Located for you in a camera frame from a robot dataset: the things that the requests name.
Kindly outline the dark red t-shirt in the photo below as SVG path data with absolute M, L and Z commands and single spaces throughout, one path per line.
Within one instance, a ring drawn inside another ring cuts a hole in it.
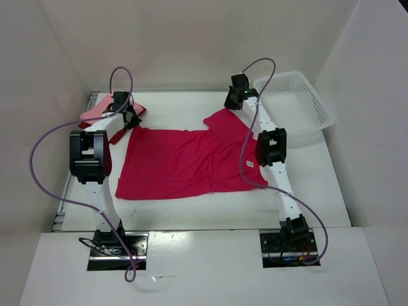
M 78 124 L 80 129 L 94 128 L 95 130 L 105 129 L 108 135 L 109 143 L 115 145 L 130 129 L 139 125 L 141 122 L 141 116 L 147 111 L 147 109 L 138 104 L 131 103 L 123 113 L 121 113 L 121 120 L 115 119 L 113 123 L 99 124 L 99 120 L 93 120 L 92 118 L 103 117 L 113 113 L 113 101 L 110 96 L 106 96 L 99 104 L 94 108 L 81 114 L 80 119 L 83 122 Z

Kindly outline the light pink t-shirt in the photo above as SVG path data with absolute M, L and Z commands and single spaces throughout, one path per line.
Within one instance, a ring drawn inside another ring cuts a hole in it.
M 112 102 L 112 97 L 107 94 L 94 108 L 82 113 L 80 119 L 89 124 L 94 124 L 96 122 L 95 118 L 102 117 L 103 112 L 112 104 Z

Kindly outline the magenta t-shirt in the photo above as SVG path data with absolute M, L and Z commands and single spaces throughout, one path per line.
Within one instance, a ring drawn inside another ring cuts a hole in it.
M 266 185 L 256 141 L 245 138 L 249 129 L 233 112 L 219 110 L 203 123 L 206 130 L 134 128 L 116 198 L 170 200 Z

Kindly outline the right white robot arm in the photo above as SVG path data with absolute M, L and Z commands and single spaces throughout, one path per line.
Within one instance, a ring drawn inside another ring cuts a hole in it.
M 256 137 L 256 162 L 264 170 L 273 190 L 279 193 L 279 224 L 283 246 L 288 251 L 301 247 L 309 235 L 309 226 L 294 199 L 286 171 L 287 133 L 278 127 L 262 105 L 259 93 L 250 87 L 243 73 L 231 77 L 231 85 L 224 102 L 229 110 L 241 110 L 252 120 L 250 130 Z

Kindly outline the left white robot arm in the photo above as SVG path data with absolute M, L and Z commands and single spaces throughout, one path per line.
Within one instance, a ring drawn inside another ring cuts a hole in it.
M 110 192 L 110 145 L 141 122 L 130 92 L 114 91 L 106 98 L 81 115 L 80 129 L 69 135 L 69 170 L 85 189 L 87 205 L 96 220 L 94 238 L 80 241 L 105 256 L 120 254 L 126 246 L 126 234 Z

